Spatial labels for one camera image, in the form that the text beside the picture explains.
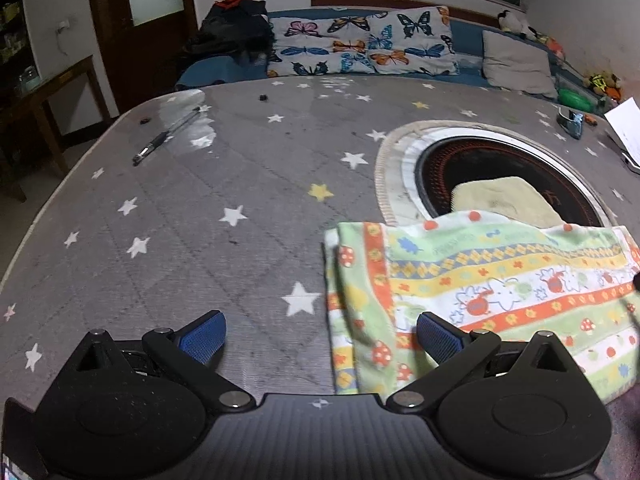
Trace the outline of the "black pen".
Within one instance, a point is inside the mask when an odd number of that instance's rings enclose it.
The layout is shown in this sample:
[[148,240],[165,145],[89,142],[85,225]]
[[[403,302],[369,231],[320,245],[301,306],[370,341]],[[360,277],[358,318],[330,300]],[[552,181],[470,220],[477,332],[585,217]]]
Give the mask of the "black pen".
[[177,120],[174,124],[168,127],[166,130],[159,133],[157,136],[145,145],[137,154],[132,158],[132,166],[139,166],[149,155],[151,155],[155,150],[157,150],[160,146],[162,146],[171,136],[177,133],[180,129],[189,125],[190,122],[193,122],[195,118],[201,115],[202,107],[194,107],[188,114],[185,114],[179,120]]

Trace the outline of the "small orange toy car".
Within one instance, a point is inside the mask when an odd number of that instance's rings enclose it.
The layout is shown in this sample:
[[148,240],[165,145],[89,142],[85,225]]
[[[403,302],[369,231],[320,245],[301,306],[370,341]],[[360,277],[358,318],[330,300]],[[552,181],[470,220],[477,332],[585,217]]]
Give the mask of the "small orange toy car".
[[593,126],[593,127],[595,127],[598,124],[597,119],[592,117],[592,116],[590,116],[590,115],[586,115],[585,116],[585,122],[588,125]]

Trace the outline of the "grey plain cushion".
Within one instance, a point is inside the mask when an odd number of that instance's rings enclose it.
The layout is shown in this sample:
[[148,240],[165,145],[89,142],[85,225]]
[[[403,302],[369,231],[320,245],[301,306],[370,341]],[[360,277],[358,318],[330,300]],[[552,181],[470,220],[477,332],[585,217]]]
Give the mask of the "grey plain cushion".
[[488,30],[483,32],[483,48],[483,74],[492,86],[558,97],[545,50]]

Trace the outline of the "round black table heater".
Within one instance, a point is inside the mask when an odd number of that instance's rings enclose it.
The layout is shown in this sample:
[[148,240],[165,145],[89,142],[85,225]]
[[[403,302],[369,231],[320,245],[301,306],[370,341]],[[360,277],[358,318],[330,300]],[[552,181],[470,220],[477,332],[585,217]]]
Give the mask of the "round black table heater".
[[375,193],[386,223],[403,226],[452,211],[460,184],[518,177],[564,220],[615,226],[613,211],[568,162],[524,134],[481,122],[420,120],[386,136],[375,163]]

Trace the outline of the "green plastic toy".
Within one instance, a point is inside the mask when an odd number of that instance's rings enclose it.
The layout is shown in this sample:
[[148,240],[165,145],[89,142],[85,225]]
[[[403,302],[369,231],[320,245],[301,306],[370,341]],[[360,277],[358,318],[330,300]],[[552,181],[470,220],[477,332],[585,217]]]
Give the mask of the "green plastic toy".
[[576,108],[576,110],[582,110],[583,112],[591,113],[593,111],[593,104],[582,94],[570,90],[567,88],[559,88],[558,101],[560,104]]

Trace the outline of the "blue sofa bench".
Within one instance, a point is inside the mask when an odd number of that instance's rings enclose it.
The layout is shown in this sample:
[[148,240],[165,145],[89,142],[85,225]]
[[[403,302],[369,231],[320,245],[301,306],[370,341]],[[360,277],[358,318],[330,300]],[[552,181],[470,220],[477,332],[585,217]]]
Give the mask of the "blue sofa bench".
[[329,9],[268,14],[260,1],[213,6],[195,37],[194,61],[179,90],[242,80],[329,74],[413,74],[568,100],[592,110],[603,78],[579,79],[563,66],[562,49],[524,36],[459,21],[448,6],[352,13]]

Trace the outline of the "colourful patterned children's garment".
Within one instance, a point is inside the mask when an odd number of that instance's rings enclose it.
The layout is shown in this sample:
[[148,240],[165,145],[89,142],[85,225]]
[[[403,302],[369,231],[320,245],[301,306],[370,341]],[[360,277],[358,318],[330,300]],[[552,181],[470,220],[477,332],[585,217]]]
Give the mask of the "colourful patterned children's garment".
[[333,375],[389,396],[435,365],[416,321],[526,340],[558,336],[601,400],[639,378],[639,248],[623,226],[541,229],[487,211],[411,226],[343,222],[324,236]]

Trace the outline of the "butterfly print pillow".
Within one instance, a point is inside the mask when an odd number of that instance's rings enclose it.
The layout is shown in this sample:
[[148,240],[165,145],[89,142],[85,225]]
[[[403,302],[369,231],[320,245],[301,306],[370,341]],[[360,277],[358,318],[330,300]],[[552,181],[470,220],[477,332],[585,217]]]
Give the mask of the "butterfly print pillow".
[[338,18],[274,18],[268,75],[457,75],[446,6]]

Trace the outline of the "beige cloth in heater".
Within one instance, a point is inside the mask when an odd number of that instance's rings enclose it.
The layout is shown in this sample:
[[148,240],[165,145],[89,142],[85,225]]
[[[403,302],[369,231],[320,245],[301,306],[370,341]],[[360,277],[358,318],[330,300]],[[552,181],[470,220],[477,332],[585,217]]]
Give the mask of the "beige cloth in heater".
[[451,210],[488,211],[537,228],[564,222],[536,188],[519,177],[458,184],[451,192]]

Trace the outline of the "dark wooden door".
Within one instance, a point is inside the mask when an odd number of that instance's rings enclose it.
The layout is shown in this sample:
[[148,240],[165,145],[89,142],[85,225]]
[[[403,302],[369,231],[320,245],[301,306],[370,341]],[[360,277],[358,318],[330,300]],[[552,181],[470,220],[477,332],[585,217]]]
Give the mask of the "dark wooden door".
[[89,0],[96,40],[123,113],[175,89],[198,30],[194,0]]

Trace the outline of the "yellow green toy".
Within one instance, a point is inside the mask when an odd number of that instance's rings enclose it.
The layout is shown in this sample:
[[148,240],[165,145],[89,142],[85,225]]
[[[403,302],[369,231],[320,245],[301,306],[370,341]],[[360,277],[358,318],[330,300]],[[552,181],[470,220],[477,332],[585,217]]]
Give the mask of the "yellow green toy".
[[592,74],[582,82],[597,96],[606,96],[616,103],[622,99],[622,81],[613,73]]

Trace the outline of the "black and red clothes pile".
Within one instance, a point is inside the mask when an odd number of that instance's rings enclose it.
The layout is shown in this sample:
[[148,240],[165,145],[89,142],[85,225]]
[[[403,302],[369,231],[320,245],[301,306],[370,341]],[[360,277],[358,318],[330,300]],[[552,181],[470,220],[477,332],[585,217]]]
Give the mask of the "black and red clothes pile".
[[202,21],[192,50],[201,58],[254,60],[270,54],[273,43],[265,0],[219,0]]

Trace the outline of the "white paper sheet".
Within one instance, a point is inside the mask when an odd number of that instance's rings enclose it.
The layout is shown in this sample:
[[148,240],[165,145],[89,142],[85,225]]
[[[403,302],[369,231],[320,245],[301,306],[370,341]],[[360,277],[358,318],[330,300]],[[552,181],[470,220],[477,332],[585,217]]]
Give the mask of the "white paper sheet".
[[628,98],[604,114],[613,133],[614,142],[628,162],[640,165],[640,110],[634,98]]

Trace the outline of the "black white plush toy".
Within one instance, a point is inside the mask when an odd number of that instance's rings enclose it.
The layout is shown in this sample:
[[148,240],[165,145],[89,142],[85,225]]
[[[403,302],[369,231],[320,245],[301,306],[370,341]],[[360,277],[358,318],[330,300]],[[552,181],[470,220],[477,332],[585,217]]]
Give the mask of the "black white plush toy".
[[503,32],[532,41],[537,39],[536,30],[528,24],[526,18],[520,18],[510,10],[503,10],[498,14],[497,18],[500,29]]

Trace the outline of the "grey star-patterned table cover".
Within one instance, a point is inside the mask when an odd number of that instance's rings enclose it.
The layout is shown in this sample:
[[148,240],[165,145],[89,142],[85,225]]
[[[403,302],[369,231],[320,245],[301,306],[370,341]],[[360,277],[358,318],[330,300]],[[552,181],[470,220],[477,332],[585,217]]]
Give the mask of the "grey star-patterned table cover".
[[[519,91],[320,76],[130,110],[53,192],[2,280],[2,477],[637,478],[639,378],[602,401],[550,330],[497,334],[484,370],[426,413],[385,407],[405,386],[379,396],[334,384],[324,236],[343,222],[390,226],[375,163],[400,126],[524,134],[577,169],[639,248],[639,179],[610,125],[576,140],[558,108]],[[210,310],[227,322],[216,372],[254,396],[250,411],[206,410],[142,347],[150,330]]]

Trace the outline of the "dark wooden side table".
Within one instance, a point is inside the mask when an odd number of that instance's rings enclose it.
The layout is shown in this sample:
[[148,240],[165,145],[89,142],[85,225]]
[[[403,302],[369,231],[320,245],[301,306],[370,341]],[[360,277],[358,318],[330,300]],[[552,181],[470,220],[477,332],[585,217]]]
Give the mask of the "dark wooden side table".
[[51,99],[76,80],[86,78],[101,117],[100,124],[111,125],[113,117],[99,81],[93,54],[81,58],[59,73],[38,82],[35,88],[19,96],[8,95],[9,73],[6,63],[1,63],[1,192],[24,203],[27,197],[18,183],[9,148],[6,146],[6,137],[16,122],[20,122],[27,116],[34,118],[40,136],[47,145],[55,166],[58,167],[58,173],[65,178],[70,173],[70,166],[67,165],[63,155],[65,142],[62,140],[63,135],[50,104]]

